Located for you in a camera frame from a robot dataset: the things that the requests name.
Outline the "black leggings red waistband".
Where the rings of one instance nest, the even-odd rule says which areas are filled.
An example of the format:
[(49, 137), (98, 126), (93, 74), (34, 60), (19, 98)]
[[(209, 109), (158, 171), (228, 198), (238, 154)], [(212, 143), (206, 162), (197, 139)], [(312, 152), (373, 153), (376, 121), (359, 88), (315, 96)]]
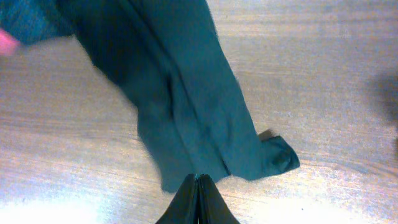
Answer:
[(2, 1), (1, 27), (24, 45), (74, 35), (137, 108), (166, 192), (188, 174), (256, 180), (300, 165), (282, 137), (257, 135), (205, 0)]

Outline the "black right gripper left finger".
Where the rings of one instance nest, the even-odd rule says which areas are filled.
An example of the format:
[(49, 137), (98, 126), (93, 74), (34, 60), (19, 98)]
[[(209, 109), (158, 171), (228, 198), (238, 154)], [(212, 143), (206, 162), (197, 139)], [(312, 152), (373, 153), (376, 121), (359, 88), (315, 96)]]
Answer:
[(155, 224), (197, 224), (198, 223), (198, 177), (186, 176), (164, 214)]

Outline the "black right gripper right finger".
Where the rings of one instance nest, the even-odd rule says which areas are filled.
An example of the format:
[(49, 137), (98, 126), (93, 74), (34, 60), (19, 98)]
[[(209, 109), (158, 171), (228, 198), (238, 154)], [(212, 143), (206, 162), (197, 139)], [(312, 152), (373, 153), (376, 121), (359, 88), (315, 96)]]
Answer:
[(200, 224), (239, 224), (209, 175), (198, 179), (198, 209)]

